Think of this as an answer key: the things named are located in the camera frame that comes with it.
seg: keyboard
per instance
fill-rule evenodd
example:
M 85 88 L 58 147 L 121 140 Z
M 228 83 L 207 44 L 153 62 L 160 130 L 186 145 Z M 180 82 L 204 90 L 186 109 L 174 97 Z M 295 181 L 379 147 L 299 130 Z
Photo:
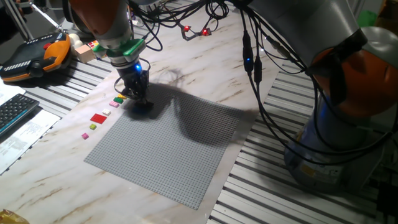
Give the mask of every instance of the keyboard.
M 0 106 L 0 137 L 20 122 L 39 105 L 22 94 L 17 94 Z

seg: gray lego baseplate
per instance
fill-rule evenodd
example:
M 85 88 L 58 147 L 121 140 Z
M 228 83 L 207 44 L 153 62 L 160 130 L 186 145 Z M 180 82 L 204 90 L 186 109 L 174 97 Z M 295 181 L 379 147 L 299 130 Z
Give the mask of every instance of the gray lego baseplate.
M 85 162 L 197 210 L 243 111 L 149 87 L 150 111 L 127 109 Z

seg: marble table surface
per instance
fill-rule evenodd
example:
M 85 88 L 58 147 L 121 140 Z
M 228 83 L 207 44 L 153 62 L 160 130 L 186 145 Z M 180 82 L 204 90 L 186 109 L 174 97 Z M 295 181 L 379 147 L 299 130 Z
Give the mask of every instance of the marble table surface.
M 184 23 L 200 30 L 207 18 L 201 10 Z M 0 176 L 0 208 L 16 212 L 31 224 L 206 223 L 258 114 L 243 69 L 242 35 L 240 15 L 230 12 L 213 35 L 189 42 L 182 40 L 179 28 L 162 27 L 159 37 L 164 50 L 147 49 L 141 55 L 152 64 L 152 83 L 163 83 L 245 111 L 198 210 L 83 162 L 128 104 L 123 103 L 118 109 L 108 105 L 117 95 L 113 90 L 118 77 L 115 71 Z M 264 99 L 278 70 L 265 55 L 262 57 Z M 90 130 L 90 118 L 103 109 L 112 114 L 95 131 Z M 83 133 L 90 137 L 83 140 Z

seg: orange handheld device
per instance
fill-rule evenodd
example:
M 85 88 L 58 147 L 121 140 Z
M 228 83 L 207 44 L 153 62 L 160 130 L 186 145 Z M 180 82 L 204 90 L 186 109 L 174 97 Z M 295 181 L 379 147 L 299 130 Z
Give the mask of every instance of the orange handheld device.
M 62 32 L 51 33 L 20 45 L 0 67 L 5 82 L 42 77 L 47 72 L 65 68 L 71 59 L 70 39 Z

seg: white paper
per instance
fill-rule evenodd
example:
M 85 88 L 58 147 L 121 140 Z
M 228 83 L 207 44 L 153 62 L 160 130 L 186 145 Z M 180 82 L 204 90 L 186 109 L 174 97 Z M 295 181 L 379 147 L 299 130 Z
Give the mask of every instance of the white paper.
M 19 86 L 6 85 L 2 81 L 0 81 L 0 105 L 11 99 L 18 93 L 24 94 L 25 90 Z
M 41 110 L 34 118 L 26 122 L 14 134 L 0 144 L 0 174 L 11 166 L 60 118 Z

